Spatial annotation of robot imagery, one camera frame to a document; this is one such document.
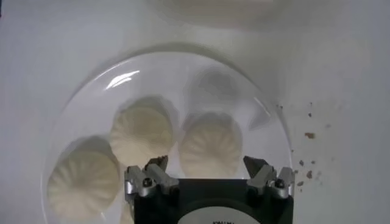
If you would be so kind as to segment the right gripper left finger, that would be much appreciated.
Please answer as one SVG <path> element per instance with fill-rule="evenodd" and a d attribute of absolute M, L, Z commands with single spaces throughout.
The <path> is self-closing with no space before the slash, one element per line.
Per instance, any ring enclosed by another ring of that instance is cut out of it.
<path fill-rule="evenodd" d="M 168 156 L 152 158 L 141 169 L 129 166 L 124 172 L 124 194 L 126 201 L 133 201 L 136 196 L 153 197 L 158 191 L 163 195 L 175 194 L 179 189 L 179 180 L 166 172 Z"/>

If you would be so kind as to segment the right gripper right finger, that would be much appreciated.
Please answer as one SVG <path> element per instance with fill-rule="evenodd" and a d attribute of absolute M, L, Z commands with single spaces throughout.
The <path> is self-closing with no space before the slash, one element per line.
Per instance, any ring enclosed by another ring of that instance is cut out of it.
<path fill-rule="evenodd" d="M 292 168 L 282 167 L 280 172 L 277 172 L 264 159 L 245 156 L 243 161 L 250 176 L 246 182 L 247 186 L 255 189 L 257 195 L 262 196 L 269 190 L 271 196 L 276 199 L 284 200 L 290 196 L 290 187 L 294 182 Z"/>

